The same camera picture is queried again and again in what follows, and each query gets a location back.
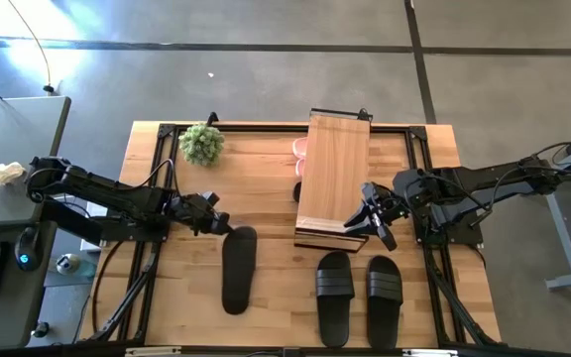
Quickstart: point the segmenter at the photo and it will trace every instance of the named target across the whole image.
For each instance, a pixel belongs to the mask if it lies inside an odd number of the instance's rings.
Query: gray floor
[[[0,36],[27,36],[1,3]],[[410,45],[401,0],[16,3],[47,39]],[[425,46],[571,48],[571,0],[415,0],[414,6]],[[53,82],[72,98],[61,153],[112,177],[134,120],[206,119],[217,111],[223,120],[293,121],[305,120],[311,107],[365,106],[377,122],[425,121],[411,54],[47,53]],[[464,165],[513,161],[571,139],[571,57],[426,56],[425,63],[437,121],[454,126]],[[43,95],[45,81],[32,44],[0,49],[0,94]],[[571,289],[549,293],[544,284],[569,272],[545,200],[504,202],[482,229],[504,341],[571,351]],[[73,297],[86,293],[52,289],[63,291],[46,296],[45,318],[67,303],[71,319],[57,325],[74,331],[82,302]]]

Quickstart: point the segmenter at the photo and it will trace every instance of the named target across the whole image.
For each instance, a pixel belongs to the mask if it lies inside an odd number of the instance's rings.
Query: wooden table
[[[147,177],[160,124],[134,123],[120,181],[135,184]],[[427,125],[426,131],[433,165],[459,166],[452,127]],[[179,153],[177,177],[183,193],[215,191],[221,198],[217,208],[230,213],[231,225],[252,225],[257,229],[257,271],[250,306],[243,314],[234,316],[227,314],[221,305],[223,237],[193,237],[187,227],[174,224],[168,242],[163,245],[146,343],[322,346],[318,336],[314,277],[318,262],[327,252],[293,246],[297,207],[292,200],[292,188],[299,178],[294,174],[296,157],[292,154],[291,143],[301,134],[227,132],[225,137],[224,153],[217,167],[191,166]],[[400,135],[396,138],[392,134],[372,134],[369,179],[391,185],[395,173],[406,169],[408,159],[404,139]],[[365,270],[369,260],[376,255],[391,257],[402,273],[404,304],[398,347],[437,345],[423,256],[414,241],[410,220],[394,222],[392,231],[398,242],[398,248],[393,252],[388,252],[383,243],[373,237],[359,253],[350,255],[356,297],[351,304],[347,347],[369,347]],[[107,265],[97,302],[99,325],[126,291],[134,246],[123,244]],[[484,330],[499,340],[482,261],[476,252],[465,246],[452,245],[450,251],[460,300]],[[101,264],[107,252],[108,249],[103,251]],[[453,336],[445,298],[443,309],[448,334]],[[140,311],[139,301],[135,311]],[[138,315],[133,313],[132,330]],[[91,308],[88,308],[81,336],[91,333]]]

